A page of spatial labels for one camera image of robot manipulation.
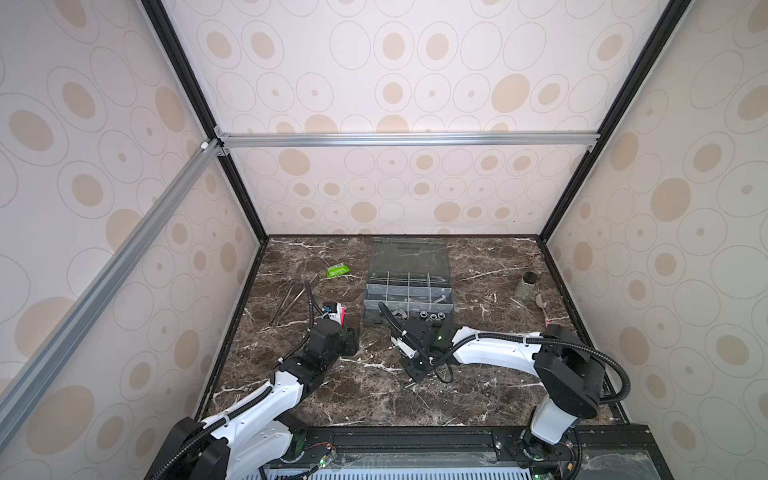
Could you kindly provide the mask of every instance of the robotic arm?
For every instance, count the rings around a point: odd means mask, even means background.
[[[618,402],[629,394],[626,372],[611,357],[583,344],[561,326],[542,333],[482,332],[449,323],[408,318],[401,325],[384,303],[379,310],[389,322],[392,344],[403,354],[402,365],[414,382],[447,365],[484,363],[537,376],[547,395],[534,411],[521,450],[530,459],[553,452],[563,434],[578,419],[593,419],[602,403]],[[615,396],[601,398],[605,365],[616,370],[622,387]]]
[[[317,390],[340,356],[358,349],[355,330],[343,328],[344,308],[324,303],[320,309],[308,283],[305,288],[310,329],[302,342],[278,360],[267,382],[230,408],[202,422],[179,421],[144,480],[242,478],[289,451],[293,434],[275,418]],[[315,310],[322,315],[316,323]]]

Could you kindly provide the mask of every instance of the patterned wallpaper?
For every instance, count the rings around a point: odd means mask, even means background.
[[[233,149],[267,233],[531,234],[584,145]]]
[[[677,480],[768,471],[768,1],[684,21],[550,242]]]
[[[194,414],[257,249],[224,178],[214,160],[0,455],[0,478],[143,478]]]
[[[199,147],[126,0],[0,6],[0,392]]]
[[[164,2],[236,133],[595,129],[666,3]]]

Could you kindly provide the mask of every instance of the small bottle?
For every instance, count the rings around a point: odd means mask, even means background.
[[[520,283],[518,283],[518,286],[515,288],[515,293],[512,295],[512,298],[518,302],[530,300],[533,296],[533,287],[536,284],[536,280],[538,280],[538,275],[533,272],[525,272],[520,279]]]

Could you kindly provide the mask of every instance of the green packet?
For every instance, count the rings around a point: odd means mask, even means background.
[[[337,263],[334,266],[329,266],[328,268],[326,268],[326,270],[328,272],[328,278],[333,278],[335,276],[349,273],[349,267],[347,265],[344,265],[344,263]]]

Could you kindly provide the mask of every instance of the brown marble surface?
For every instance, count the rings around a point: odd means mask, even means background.
[[[547,302],[546,316],[571,327],[562,299],[536,243],[509,237],[446,237],[455,295],[455,321],[476,329],[526,333],[541,331],[545,312],[531,298],[523,304],[511,295],[525,271],[539,275],[537,290]],[[485,365],[454,366],[446,385],[433,375],[404,388],[409,377],[389,341],[389,329],[361,326],[364,277],[370,237],[277,237],[266,256],[240,321],[230,355],[209,412],[218,412],[245,396],[266,378],[277,358],[306,332],[302,297],[276,326],[273,311],[294,279],[292,300],[302,277],[312,278],[318,303],[335,300],[346,308],[345,326],[360,328],[360,350],[341,358],[326,381],[292,413],[307,425],[525,425],[545,390],[527,373]],[[327,279],[326,268],[344,262],[349,274]],[[607,407],[587,421],[611,423]]]

